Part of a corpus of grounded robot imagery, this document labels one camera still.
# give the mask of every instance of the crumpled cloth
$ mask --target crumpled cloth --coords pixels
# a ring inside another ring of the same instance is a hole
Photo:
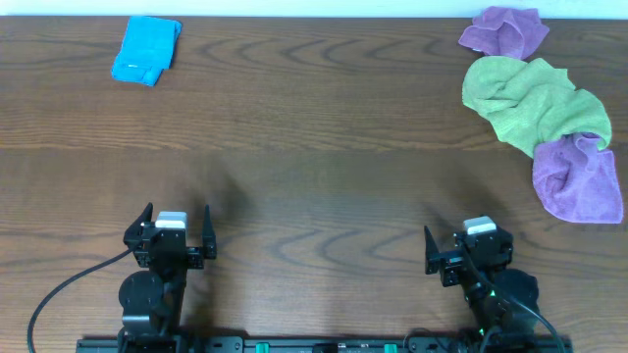
[[[491,122],[499,141],[532,157],[543,142],[565,134],[592,132],[598,148],[610,143],[611,126],[602,102],[576,87],[567,70],[543,59],[530,64],[502,56],[480,58],[462,83],[462,103]]]
[[[473,18],[458,43],[486,55],[525,59],[541,45],[550,29],[537,9],[515,10],[492,6]]]
[[[623,201],[615,159],[600,138],[574,133],[534,151],[532,182],[548,212],[572,223],[620,224]]]

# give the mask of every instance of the white wall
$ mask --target white wall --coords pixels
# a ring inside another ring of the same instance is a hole
[[[0,14],[469,18],[492,5],[536,7],[546,19],[628,19],[628,0],[0,0]]]

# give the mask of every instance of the purple towel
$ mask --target purple towel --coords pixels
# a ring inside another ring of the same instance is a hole
[[[537,9],[492,6],[464,29],[458,43],[486,55],[525,59],[537,50],[550,29],[541,24]]]
[[[612,151],[598,151],[594,133],[537,145],[532,182],[543,206],[573,223],[619,224],[624,215]]]

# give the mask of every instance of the blue towel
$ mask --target blue towel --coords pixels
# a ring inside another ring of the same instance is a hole
[[[170,67],[179,33],[181,24],[176,21],[131,17],[111,76],[154,86],[161,72]]]

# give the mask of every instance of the cloth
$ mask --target cloth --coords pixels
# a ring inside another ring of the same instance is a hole
[[[111,76],[154,86],[170,67],[179,33],[181,24],[176,21],[132,16]]]
[[[534,151],[532,181],[543,206],[573,223],[619,224],[623,202],[610,150],[598,151],[600,138],[574,133]]]
[[[567,70],[543,59],[530,64],[501,56],[478,59],[462,83],[462,103],[491,122],[499,141],[532,157],[539,143],[592,132],[602,150],[610,143],[610,120],[602,102],[579,89]]]
[[[492,6],[473,18],[458,43],[486,55],[525,59],[532,55],[550,29],[541,24],[537,9],[515,10]]]

